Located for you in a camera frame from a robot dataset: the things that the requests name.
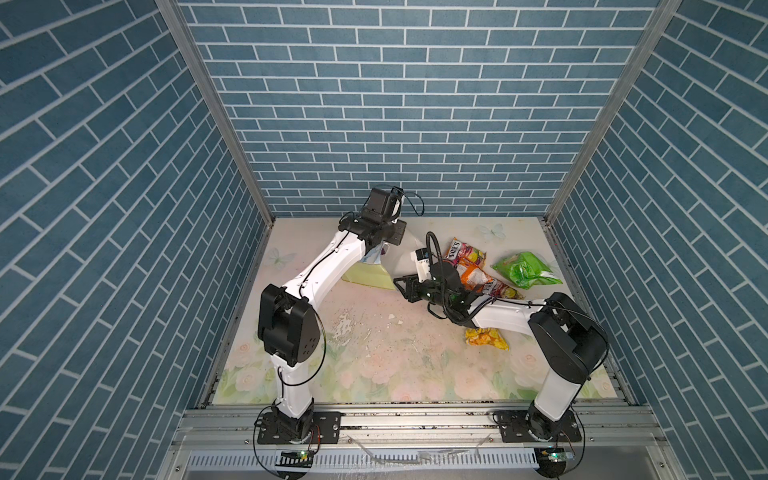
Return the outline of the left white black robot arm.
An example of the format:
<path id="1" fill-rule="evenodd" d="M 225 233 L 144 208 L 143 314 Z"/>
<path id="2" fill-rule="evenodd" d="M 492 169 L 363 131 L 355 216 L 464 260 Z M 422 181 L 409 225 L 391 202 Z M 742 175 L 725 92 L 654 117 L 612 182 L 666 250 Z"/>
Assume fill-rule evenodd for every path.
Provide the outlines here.
<path id="1" fill-rule="evenodd" d="M 312 415 L 308 361 L 323 341 L 319 307 L 354 264 L 382 244 L 398 246 L 407 223 L 399 219 L 400 187 L 374 188 L 359 212 L 339 220 L 332 240 L 307 267 L 282 286 L 267 285 L 259 304 L 258 339 L 277 377 L 276 414 L 289 421 Z"/>

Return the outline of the colourful paper gift bag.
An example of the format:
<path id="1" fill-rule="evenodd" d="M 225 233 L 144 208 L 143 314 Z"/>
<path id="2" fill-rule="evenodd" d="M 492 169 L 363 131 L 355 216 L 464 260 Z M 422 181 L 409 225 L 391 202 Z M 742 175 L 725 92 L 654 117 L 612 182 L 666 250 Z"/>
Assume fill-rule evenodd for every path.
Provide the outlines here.
<path id="1" fill-rule="evenodd" d="M 385 251 L 385 244 L 373 248 L 342 275 L 342 280 L 367 287 L 395 290 L 392 277 L 382 264 L 382 255 Z"/>

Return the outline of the green snack packet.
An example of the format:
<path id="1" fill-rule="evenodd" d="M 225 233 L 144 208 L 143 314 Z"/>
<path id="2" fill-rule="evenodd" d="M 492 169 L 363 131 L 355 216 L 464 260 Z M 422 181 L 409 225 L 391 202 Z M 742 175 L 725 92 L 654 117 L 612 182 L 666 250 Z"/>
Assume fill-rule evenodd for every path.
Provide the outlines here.
<path id="1" fill-rule="evenodd" d="M 521 289 L 563 283 L 548 264 L 527 251 L 502 258 L 493 264 L 492 268 Z"/>

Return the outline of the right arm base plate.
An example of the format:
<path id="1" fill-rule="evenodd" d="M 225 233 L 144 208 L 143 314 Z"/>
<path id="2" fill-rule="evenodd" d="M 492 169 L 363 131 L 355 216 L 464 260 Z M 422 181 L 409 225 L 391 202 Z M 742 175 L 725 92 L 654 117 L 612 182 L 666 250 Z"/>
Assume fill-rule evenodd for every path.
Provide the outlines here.
<path id="1" fill-rule="evenodd" d="M 499 410 L 491 414 L 504 443 L 581 441 L 583 431 L 574 412 L 568 409 L 557 421 L 537 410 Z"/>

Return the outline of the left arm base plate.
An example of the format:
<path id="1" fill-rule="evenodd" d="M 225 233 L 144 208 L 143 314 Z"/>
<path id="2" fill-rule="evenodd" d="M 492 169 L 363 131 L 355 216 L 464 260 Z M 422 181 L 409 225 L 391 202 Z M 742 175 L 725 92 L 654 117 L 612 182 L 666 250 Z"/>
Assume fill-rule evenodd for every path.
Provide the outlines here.
<path id="1" fill-rule="evenodd" d="M 256 443 L 335 445 L 339 441 L 341 419 L 342 414 L 339 411 L 307 411 L 296 419 L 277 409 L 269 409 L 258 421 Z"/>

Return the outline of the yellow snack packet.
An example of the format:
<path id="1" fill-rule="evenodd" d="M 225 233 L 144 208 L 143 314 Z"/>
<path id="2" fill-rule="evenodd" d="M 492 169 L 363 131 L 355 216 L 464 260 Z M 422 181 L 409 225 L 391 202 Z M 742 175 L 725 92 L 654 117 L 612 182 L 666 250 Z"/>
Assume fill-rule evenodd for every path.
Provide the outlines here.
<path id="1" fill-rule="evenodd" d="M 507 351 L 509 345 L 496 328 L 467 328 L 465 342 L 472 346 L 492 346 Z"/>

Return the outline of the multicolour snack packet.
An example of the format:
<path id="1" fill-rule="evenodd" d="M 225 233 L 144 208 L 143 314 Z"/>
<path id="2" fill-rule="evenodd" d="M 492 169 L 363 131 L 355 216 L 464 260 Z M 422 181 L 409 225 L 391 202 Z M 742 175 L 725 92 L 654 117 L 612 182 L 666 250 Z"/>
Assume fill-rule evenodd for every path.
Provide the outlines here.
<path id="1" fill-rule="evenodd" d="M 502 298 L 509 300 L 519 300 L 523 296 L 513 287 L 506 283 L 493 279 L 483 286 L 483 293 L 494 298 Z"/>

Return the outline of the orange white snack packet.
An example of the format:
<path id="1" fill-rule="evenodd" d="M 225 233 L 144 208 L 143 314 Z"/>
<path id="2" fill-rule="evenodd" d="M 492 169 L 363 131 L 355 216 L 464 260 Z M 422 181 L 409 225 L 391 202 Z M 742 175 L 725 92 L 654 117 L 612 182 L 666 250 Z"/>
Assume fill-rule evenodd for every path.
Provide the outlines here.
<path id="1" fill-rule="evenodd" d="M 472 263 L 468 265 L 458 264 L 456 270 L 461 283 L 468 290 L 482 290 L 493 281 L 493 277 L 485 273 L 480 267 Z"/>

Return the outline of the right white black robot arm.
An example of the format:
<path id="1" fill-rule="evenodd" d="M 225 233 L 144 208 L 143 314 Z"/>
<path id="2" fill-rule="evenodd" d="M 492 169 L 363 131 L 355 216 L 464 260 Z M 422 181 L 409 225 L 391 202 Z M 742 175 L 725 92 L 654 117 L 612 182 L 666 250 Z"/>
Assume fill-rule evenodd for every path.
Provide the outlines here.
<path id="1" fill-rule="evenodd" d="M 435 316 L 466 328 L 495 328 L 533 337 L 549 367 L 525 416 L 529 435 L 552 441 L 568 423 L 566 414 L 592 373 L 603 364 L 609 335 L 570 296 L 555 292 L 544 300 L 493 295 L 485 286 L 467 287 L 447 261 L 393 279 L 410 303 L 442 309 Z"/>

